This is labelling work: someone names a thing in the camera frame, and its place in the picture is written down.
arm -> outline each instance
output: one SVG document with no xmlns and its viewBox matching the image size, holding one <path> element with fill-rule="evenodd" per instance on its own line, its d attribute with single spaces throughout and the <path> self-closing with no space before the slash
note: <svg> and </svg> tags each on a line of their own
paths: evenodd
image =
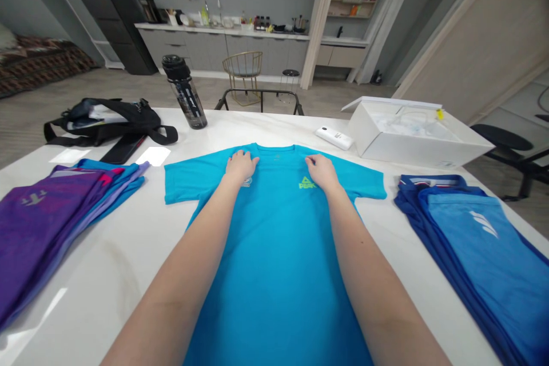
<svg viewBox="0 0 549 366">
<path fill-rule="evenodd" d="M 374 363 L 450 365 L 339 184 L 332 162 L 320 154 L 305 161 L 326 194 L 341 275 Z"/>
<path fill-rule="evenodd" d="M 102 366 L 183 363 L 225 249 L 238 191 L 258 161 L 242 150 L 229 159 L 216 191 L 156 274 Z"/>
</svg>

water bottle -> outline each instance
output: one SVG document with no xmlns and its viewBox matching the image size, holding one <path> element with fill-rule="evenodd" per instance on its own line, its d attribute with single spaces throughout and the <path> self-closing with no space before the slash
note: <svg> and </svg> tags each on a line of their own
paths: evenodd
<svg viewBox="0 0 549 366">
<path fill-rule="evenodd" d="M 203 129 L 206 127 L 208 121 L 185 60 L 175 54 L 168 54 L 162 57 L 162 67 L 190 128 Z"/>
</svg>

open box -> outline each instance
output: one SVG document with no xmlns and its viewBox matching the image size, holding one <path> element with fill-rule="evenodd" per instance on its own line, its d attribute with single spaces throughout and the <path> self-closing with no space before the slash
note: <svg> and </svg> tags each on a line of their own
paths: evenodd
<svg viewBox="0 0 549 366">
<path fill-rule="evenodd" d="M 494 148 L 437 104 L 361 97 L 341 111 L 363 158 L 451 169 Z"/>
</svg>

white logo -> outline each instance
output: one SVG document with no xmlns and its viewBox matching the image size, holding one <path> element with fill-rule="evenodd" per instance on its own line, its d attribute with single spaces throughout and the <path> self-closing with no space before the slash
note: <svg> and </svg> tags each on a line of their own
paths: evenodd
<svg viewBox="0 0 549 366">
<path fill-rule="evenodd" d="M 472 210 L 469 212 L 473 216 L 473 218 L 480 224 L 482 224 L 482 228 L 487 231 L 488 233 L 492 234 L 496 238 L 499 238 L 498 233 L 496 232 L 496 229 L 492 227 L 488 219 L 486 219 L 482 214 L 475 213 Z"/>
<path fill-rule="evenodd" d="M 32 206 L 32 205 L 35 205 L 36 203 L 40 203 L 44 199 L 44 197 L 46 197 L 46 195 L 47 195 L 47 192 L 45 190 L 40 190 L 39 195 L 36 195 L 36 193 L 33 193 L 30 195 L 30 200 L 23 198 L 21 199 L 21 203 L 24 204 L 25 206 Z"/>
</svg>

patterned couch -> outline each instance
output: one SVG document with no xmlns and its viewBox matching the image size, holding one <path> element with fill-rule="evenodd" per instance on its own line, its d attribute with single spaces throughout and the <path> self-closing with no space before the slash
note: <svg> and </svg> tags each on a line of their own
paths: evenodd
<svg viewBox="0 0 549 366">
<path fill-rule="evenodd" d="M 0 51 L 0 98 L 97 67 L 68 40 L 17 35 L 17 44 L 14 49 Z"/>
</svg>

